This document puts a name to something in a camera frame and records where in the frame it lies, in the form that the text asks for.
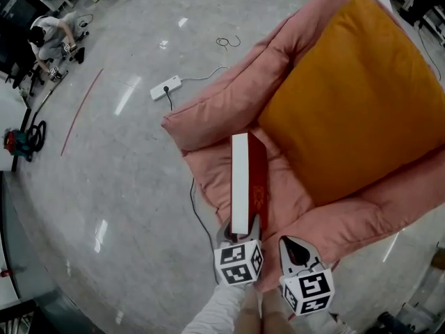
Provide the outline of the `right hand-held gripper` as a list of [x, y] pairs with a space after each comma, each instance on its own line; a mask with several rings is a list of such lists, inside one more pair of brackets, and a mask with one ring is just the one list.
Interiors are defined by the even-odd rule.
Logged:
[[[310, 315], [327, 309], [334, 297], [334, 282], [332, 271], [325, 269], [317, 248], [290, 236], [282, 236], [279, 247], [284, 274], [280, 278], [282, 296], [294, 315]], [[295, 276], [304, 270], [311, 273]]]

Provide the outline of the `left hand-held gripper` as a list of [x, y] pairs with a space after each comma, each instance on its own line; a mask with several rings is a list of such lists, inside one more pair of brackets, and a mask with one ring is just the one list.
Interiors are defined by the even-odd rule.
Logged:
[[255, 214], [248, 236], [237, 237], [231, 232], [228, 217], [216, 234], [218, 248], [214, 265], [220, 283], [226, 286], [246, 285], [256, 282], [264, 264], [261, 251], [261, 217]]

